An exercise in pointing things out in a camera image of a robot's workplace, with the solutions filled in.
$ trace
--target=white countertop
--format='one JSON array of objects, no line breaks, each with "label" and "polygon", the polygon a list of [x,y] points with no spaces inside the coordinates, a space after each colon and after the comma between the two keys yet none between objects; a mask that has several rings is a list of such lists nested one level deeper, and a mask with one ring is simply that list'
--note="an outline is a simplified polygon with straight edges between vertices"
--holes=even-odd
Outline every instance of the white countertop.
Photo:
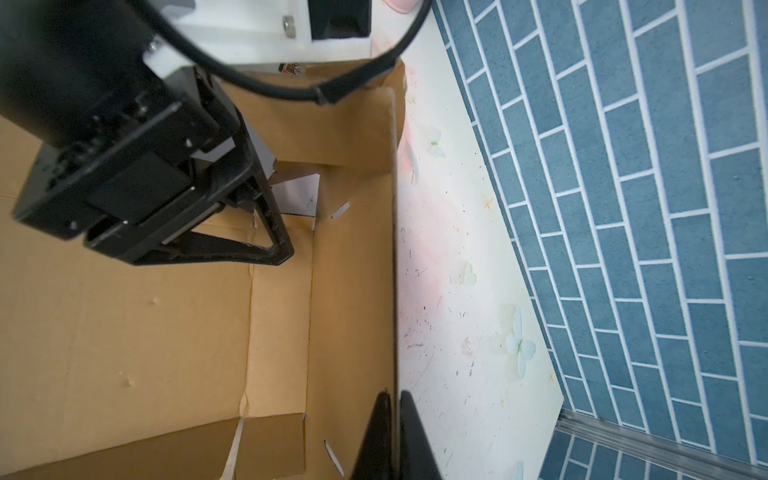
[{"label": "white countertop", "polygon": [[[374,0],[374,49],[414,15]],[[563,397],[432,13],[402,59],[399,388],[444,478],[537,478]],[[536,345],[523,379],[505,346],[517,308]]]}]

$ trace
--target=blue tile wall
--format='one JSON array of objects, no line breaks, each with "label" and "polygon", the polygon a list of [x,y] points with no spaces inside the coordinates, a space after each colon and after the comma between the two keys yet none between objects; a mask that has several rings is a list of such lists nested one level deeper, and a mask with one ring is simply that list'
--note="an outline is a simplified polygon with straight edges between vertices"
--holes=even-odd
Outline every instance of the blue tile wall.
[{"label": "blue tile wall", "polygon": [[564,407],[768,467],[768,1],[433,12]]},{"label": "blue tile wall", "polygon": [[640,458],[554,431],[540,480],[677,480],[678,473]]}]

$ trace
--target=cardboard box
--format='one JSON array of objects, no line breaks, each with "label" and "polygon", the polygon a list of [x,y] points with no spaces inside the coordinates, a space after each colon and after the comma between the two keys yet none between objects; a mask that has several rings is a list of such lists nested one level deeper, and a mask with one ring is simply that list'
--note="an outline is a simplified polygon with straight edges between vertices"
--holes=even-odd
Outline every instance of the cardboard box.
[{"label": "cardboard box", "polygon": [[[316,220],[283,216],[296,253],[278,267],[128,266],[14,223],[39,142],[0,119],[0,475],[216,480],[244,418],[237,480],[339,478],[326,442],[349,476],[376,395],[396,391],[404,90],[402,65],[334,106],[228,88],[276,175],[320,172]],[[198,228],[258,243],[251,221]]]}]

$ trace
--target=black cable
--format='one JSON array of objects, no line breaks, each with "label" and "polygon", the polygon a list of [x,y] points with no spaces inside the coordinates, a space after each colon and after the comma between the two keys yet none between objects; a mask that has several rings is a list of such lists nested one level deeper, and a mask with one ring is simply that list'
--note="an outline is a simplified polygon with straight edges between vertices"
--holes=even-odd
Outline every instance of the black cable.
[{"label": "black cable", "polygon": [[416,18],[402,36],[400,41],[390,50],[373,60],[360,65],[345,74],[331,78],[323,83],[308,88],[288,88],[258,81],[244,75],[227,65],[222,64],[194,43],[189,41],[169,21],[155,9],[149,0],[126,0],[134,12],[144,20],[156,33],[179,53],[201,66],[208,73],[216,75],[237,87],[243,88],[264,97],[290,101],[314,101],[317,104],[335,104],[348,94],[362,87],[368,81],[395,67],[397,58],[408,48],[408,45],[419,33],[432,5],[432,0],[422,0],[422,6]]}]

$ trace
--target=pink object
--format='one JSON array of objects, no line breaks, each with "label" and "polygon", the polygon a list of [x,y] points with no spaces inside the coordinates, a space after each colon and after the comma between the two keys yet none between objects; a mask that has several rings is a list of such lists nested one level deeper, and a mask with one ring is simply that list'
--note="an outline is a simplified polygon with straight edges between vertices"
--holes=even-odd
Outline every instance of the pink object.
[{"label": "pink object", "polygon": [[382,0],[388,7],[398,13],[406,14],[413,10],[419,0]]}]

